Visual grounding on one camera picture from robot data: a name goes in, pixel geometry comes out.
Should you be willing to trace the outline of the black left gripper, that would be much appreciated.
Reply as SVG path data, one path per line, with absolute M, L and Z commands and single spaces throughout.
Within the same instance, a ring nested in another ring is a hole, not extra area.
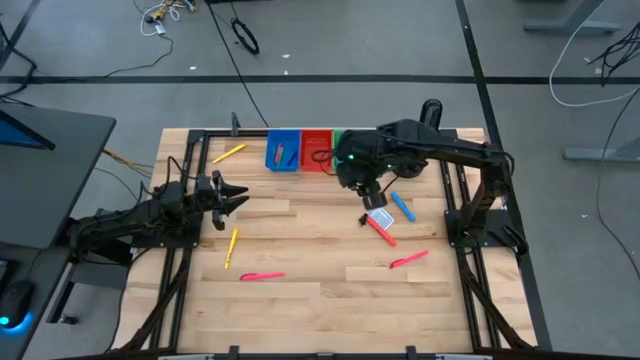
M 221 173 L 215 170 L 211 176 L 201 173 L 196 177 L 194 198 L 203 212 L 210 211 L 212 213 L 214 227 L 218 231 L 223 231 L 225 223 L 222 219 L 222 210 L 224 215 L 231 215 L 249 200 L 248 196 L 238 196 L 247 191 L 247 187 L 228 184 L 222 178 Z

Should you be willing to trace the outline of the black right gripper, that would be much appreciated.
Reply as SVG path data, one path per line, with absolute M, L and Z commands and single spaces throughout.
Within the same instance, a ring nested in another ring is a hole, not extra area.
M 335 169 L 343 188 L 363 197 L 366 210 L 384 208 L 388 201 L 378 179 L 399 164 L 394 154 L 384 153 L 386 139 L 374 130 L 346 130 L 336 149 L 340 161 Z

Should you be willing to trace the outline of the light blue marker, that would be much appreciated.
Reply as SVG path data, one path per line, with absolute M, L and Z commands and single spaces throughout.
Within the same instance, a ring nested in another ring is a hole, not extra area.
M 399 209 L 402 211 L 402 213 L 406 216 L 406 218 L 410 222 L 415 222 L 416 221 L 416 216 L 410 210 L 410 208 L 407 206 L 407 204 L 404 202 L 404 200 L 400 197 L 400 195 L 397 192 L 392 192 L 391 193 L 391 197 L 392 197 L 392 200 L 394 201 L 394 203 L 399 207 Z

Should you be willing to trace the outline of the reddish pink Sharpie marker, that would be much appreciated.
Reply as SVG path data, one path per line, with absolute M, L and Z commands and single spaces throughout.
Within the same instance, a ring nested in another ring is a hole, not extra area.
M 366 219 L 366 223 L 371 226 L 390 246 L 396 246 L 396 240 L 372 217 Z

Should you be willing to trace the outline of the yellow marker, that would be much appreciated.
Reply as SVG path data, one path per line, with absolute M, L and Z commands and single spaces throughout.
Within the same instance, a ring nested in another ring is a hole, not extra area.
M 231 235 L 231 239 L 229 242 L 229 247 L 227 250 L 227 254 L 226 254 L 226 258 L 225 258 L 225 262 L 224 262 L 224 269 L 227 270 L 230 268 L 231 266 L 231 261 L 232 261 L 232 256 L 233 256 L 233 252 L 235 249 L 235 245 L 237 243 L 238 240 L 238 236 L 239 236 L 239 229 L 238 227 L 235 227 L 232 235 Z
M 231 149 L 231 150 L 229 150 L 229 151 L 225 152 L 224 154 L 222 154 L 222 155 L 218 156 L 217 158 L 215 158 L 215 159 L 212 161 L 212 163 L 213 163 L 213 164 L 217 164 L 217 163 L 219 163 L 219 162 L 221 162 L 221 161 L 225 160 L 226 158 L 228 158 L 228 157 L 230 157 L 230 156 L 232 156 L 232 155 L 236 154 L 237 152 L 239 152 L 239 151 L 243 150 L 246 146 L 247 146 L 247 144 L 240 144 L 240 145 L 237 145 L 237 146 L 235 146 L 233 149 Z

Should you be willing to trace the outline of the green plastic basket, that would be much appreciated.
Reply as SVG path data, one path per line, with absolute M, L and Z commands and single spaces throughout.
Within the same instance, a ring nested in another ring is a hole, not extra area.
M 338 129 L 335 128 L 332 132 L 332 151 L 334 153 L 333 157 L 332 157 L 332 169 L 335 170 L 338 166 L 338 164 L 340 163 L 340 161 L 336 158 L 336 149 L 338 148 L 338 145 L 340 143 L 340 140 L 343 136 L 345 132 L 345 129 Z

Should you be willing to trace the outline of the red plastic basket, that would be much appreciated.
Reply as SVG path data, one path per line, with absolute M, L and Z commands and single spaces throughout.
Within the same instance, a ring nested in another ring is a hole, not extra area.
M 301 131 L 300 168 L 323 172 L 331 169 L 333 132 L 331 129 L 303 129 Z

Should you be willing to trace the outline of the blue plastic basket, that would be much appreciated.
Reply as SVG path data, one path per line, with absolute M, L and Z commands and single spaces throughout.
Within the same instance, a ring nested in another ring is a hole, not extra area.
M 300 130 L 271 129 L 267 134 L 265 151 L 265 167 L 274 172 L 296 172 L 299 168 L 288 167 L 287 162 L 294 152 L 298 152 L 300 158 Z M 275 164 L 276 148 L 282 143 L 286 148 L 284 165 Z

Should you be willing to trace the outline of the black desk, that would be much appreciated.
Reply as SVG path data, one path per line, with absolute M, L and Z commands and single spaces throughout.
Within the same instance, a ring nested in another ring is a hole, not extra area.
M 22 323 L 0 326 L 0 360 L 21 360 L 70 258 L 70 248 L 58 241 L 116 120 L 0 104 L 0 123 L 6 117 L 55 145 L 48 150 L 0 144 L 0 259 L 15 265 L 8 284 L 34 285 Z

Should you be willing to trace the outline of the monitor with blue screen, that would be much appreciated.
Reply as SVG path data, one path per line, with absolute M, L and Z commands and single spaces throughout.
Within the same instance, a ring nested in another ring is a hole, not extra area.
M 54 150 L 56 145 L 13 116 L 0 110 L 0 145 Z

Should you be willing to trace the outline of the grey desk leg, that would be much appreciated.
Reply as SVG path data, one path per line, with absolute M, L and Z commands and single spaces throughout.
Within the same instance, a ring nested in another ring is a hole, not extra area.
M 640 164 L 640 137 L 619 148 L 580 148 L 568 147 L 563 151 L 563 158 L 570 161 L 637 163 Z
M 566 18 L 529 19 L 524 22 L 523 30 L 587 36 L 614 34 L 622 29 L 620 24 L 591 19 L 604 2 L 605 0 L 582 0 L 574 12 Z

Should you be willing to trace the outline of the black computer mouse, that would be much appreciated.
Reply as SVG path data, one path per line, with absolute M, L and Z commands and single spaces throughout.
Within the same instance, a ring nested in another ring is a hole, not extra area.
M 17 281 L 6 288 L 0 296 L 0 327 L 14 329 L 26 320 L 34 289 L 30 280 Z

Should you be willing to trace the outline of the black aluminium table frame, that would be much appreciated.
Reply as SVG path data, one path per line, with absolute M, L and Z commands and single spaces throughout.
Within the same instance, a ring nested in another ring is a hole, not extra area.
M 240 144 L 225 160 L 212 161 Z M 218 170 L 249 190 L 249 200 L 217 231 L 204 220 L 191 254 L 181 310 L 169 308 L 161 346 L 205 360 L 355 360 L 469 353 L 475 346 L 505 347 L 481 304 L 463 287 L 457 252 L 450 246 L 445 212 L 477 188 L 476 169 L 431 162 L 411 180 L 382 178 L 415 214 L 410 222 L 395 205 L 387 244 L 359 224 L 360 199 L 322 172 L 274 172 L 265 167 L 267 134 L 238 136 L 214 130 L 167 129 L 153 179 L 176 177 L 168 156 L 192 171 Z M 232 232 L 239 236 L 231 266 L 224 262 Z M 421 251 L 407 265 L 389 264 Z M 246 273 L 286 276 L 240 281 Z

